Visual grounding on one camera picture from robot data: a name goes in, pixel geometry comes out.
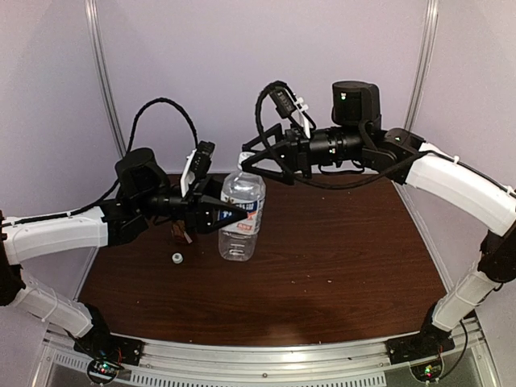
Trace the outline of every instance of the metal frame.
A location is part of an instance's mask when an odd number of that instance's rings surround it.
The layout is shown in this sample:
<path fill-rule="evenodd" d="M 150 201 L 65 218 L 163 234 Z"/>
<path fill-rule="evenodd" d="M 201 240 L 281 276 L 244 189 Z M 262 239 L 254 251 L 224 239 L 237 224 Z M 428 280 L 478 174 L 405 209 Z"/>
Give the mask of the metal frame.
<path fill-rule="evenodd" d="M 468 347 L 476 358 L 476 367 L 484 387 L 498 387 L 484 334 L 478 321 L 466 322 Z M 59 328 L 49 328 L 44 340 L 44 354 L 33 385 L 46 386 L 54 364 L 84 372 L 90 359 L 73 351 L 73 341 Z M 458 353 L 464 345 L 464 333 L 458 327 L 452 332 Z M 334 387 L 360 385 L 360 380 L 378 381 L 385 386 L 385 372 L 406 368 L 408 363 L 390 365 L 385 351 L 386 338 L 349 343 L 304 345 L 296 347 L 212 347 L 196 344 L 145 340 L 139 367 L 126 366 L 119 380 L 129 385 L 175 386 L 209 385 L 301 387 L 319 385 Z"/>
<path fill-rule="evenodd" d="M 412 131 L 419 106 L 421 105 L 422 89 L 427 79 L 430 59 L 434 51 L 435 33 L 437 32 L 437 21 L 439 17 L 439 0 L 428 0 L 425 27 L 422 34 L 421 51 L 419 53 L 418 70 L 414 79 L 414 88 L 410 97 L 409 109 L 407 111 L 405 126 L 407 131 Z"/>
<path fill-rule="evenodd" d="M 101 29 L 98 23 L 97 1 L 85 0 L 85 8 L 102 99 L 104 100 L 107 118 L 113 133 L 114 145 L 116 146 L 120 158 L 122 158 L 126 153 L 126 144 L 123 139 L 122 130 L 120 129 L 119 117 L 114 105 L 113 91 L 111 90 L 110 79 L 107 72 L 106 58 L 104 57 L 104 47 L 102 46 L 100 32 Z"/>

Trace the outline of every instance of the black cable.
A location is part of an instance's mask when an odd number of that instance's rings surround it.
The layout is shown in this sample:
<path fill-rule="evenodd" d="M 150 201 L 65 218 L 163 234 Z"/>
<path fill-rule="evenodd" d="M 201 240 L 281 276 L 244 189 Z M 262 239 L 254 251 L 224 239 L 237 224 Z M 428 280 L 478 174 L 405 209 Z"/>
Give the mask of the black cable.
<path fill-rule="evenodd" d="M 468 330 L 466 329 L 466 326 L 460 320 L 460 325 L 462 326 L 462 329 L 464 330 L 464 347 L 462 348 L 462 352 L 460 353 L 459 359 L 453 364 L 453 366 L 446 372 L 444 375 L 439 377 L 439 381 L 444 379 L 445 377 L 448 377 L 454 370 L 457 368 L 457 365 L 459 365 L 460 361 L 464 358 L 464 354 L 466 353 L 466 350 L 468 349 Z"/>
<path fill-rule="evenodd" d="M 198 146 L 197 129 L 195 128 L 194 122 L 188 116 L 188 113 L 186 113 L 186 110 L 183 108 L 183 106 L 179 105 L 177 102 L 173 101 L 172 99 L 160 97 L 160 98 L 156 98 L 156 99 L 153 99 L 153 100 L 147 102 L 145 105 L 143 105 L 138 110 L 138 113 L 136 113 L 136 116 L 135 116 L 135 118 L 133 120 L 133 123 L 132 123 L 131 137 L 129 139 L 129 144 L 127 145 L 126 154 L 131 151 L 132 144 L 135 141 L 135 133 L 136 133 L 136 128 L 138 126 L 139 118 L 141 117 L 141 115 L 144 113 L 144 111 L 146 109 L 148 109 L 150 106 L 155 105 L 157 103 L 167 103 L 167 104 L 175 107 L 181 113 L 181 115 L 185 118 L 186 122 L 188 123 L 190 130 L 192 131 L 193 141 L 195 142 L 195 147 Z M 34 217 L 31 217 L 31 218 L 23 218 L 23 219 L 20 219 L 19 221 L 16 221 L 14 223 L 5 223 L 5 224 L 1 224 L 0 223 L 0 229 L 2 227 L 9 227 L 9 226 L 17 225 L 17 224 L 41 222 L 41 221 L 44 221 L 44 220 L 67 218 L 69 216 L 74 216 L 74 215 L 82 214 L 83 212 L 86 212 L 88 210 L 91 210 L 95 206 L 98 206 L 103 200 L 105 200 L 108 196 L 110 196 L 114 192 L 114 190 L 116 189 L 118 184 L 119 184 L 119 181 L 117 179 L 113 183 L 113 185 L 99 199 L 97 199 L 94 202 L 88 204 L 87 206 L 81 207 L 81 208 L 79 208 L 77 210 L 70 211 L 69 213 L 61 212 L 59 214 L 50 214 L 50 215 L 43 215 L 43 216 L 34 216 Z"/>
<path fill-rule="evenodd" d="M 132 122 L 131 137 L 129 137 L 129 144 L 127 145 L 127 152 L 131 151 L 132 144 L 135 141 L 136 127 L 138 125 L 139 118 L 141 117 L 141 115 L 144 113 L 144 111 L 146 109 L 148 109 L 149 107 L 151 107 L 152 105 L 155 105 L 157 103 L 167 103 L 167 104 L 175 107 L 177 109 L 177 111 L 179 111 L 179 113 L 181 113 L 181 115 L 185 118 L 186 122 L 188 123 L 190 130 L 192 131 L 193 141 L 195 142 L 195 147 L 197 147 L 199 145 L 199 140 L 197 137 L 197 129 L 195 129 L 194 122 L 192 121 L 192 119 L 190 118 L 188 113 L 186 113 L 186 110 L 183 108 L 183 106 L 179 105 L 177 102 L 173 101 L 172 99 L 165 98 L 165 97 L 159 97 L 159 98 L 156 98 L 156 99 L 153 99 L 153 100 L 147 102 L 145 105 L 143 105 L 138 110 L 138 113 L 136 113 L 135 119 Z"/>
<path fill-rule="evenodd" d="M 365 169 L 362 168 L 362 169 L 345 169 L 343 171 L 334 171 L 334 172 L 329 172 L 329 171 L 325 171 L 322 167 L 322 165 L 318 165 L 317 166 L 319 172 L 324 175 L 324 176 L 342 176 L 342 175 L 360 175 L 362 173 L 364 173 Z"/>
<path fill-rule="evenodd" d="M 90 203 L 89 205 L 87 206 L 84 206 L 82 208 L 79 208 L 77 210 L 74 210 L 74 211 L 70 211 L 69 213 L 67 212 L 61 212 L 59 214 L 51 214 L 51 215 L 43 215 L 43 216 L 34 216 L 32 218 L 23 218 L 23 219 L 20 219 L 14 223 L 6 223 L 6 224 L 2 224 L 2 227 L 9 227 L 9 226 L 15 226 L 15 225 L 18 225 L 18 224 L 26 224 L 26 223 L 34 223 L 34 222 L 42 222 L 44 220 L 52 220 L 52 219 L 59 219 L 59 218 L 67 218 L 69 216 L 74 216 L 74 215 L 79 215 L 79 214 L 82 214 L 83 212 L 86 212 L 88 210 L 91 210 L 92 208 L 94 208 L 95 206 L 98 206 L 100 204 L 100 202 L 102 202 L 104 199 L 106 199 L 108 196 L 111 195 L 111 193 L 116 189 L 117 185 L 119 184 L 119 181 L 116 180 L 114 182 L 114 184 L 111 186 L 111 188 L 109 188 L 99 199 L 97 199 L 96 201 Z"/>

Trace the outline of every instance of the wooden table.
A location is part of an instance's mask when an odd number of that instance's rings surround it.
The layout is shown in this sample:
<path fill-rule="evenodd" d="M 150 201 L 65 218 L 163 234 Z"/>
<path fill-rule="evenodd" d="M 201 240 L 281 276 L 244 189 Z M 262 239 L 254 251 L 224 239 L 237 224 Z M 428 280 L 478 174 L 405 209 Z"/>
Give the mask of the wooden table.
<path fill-rule="evenodd" d="M 247 263 L 223 260 L 217 233 L 177 246 L 165 224 L 101 249 L 81 301 L 113 332 L 183 343 L 336 343 L 419 329 L 445 292 L 390 181 L 352 191 L 266 183 Z"/>

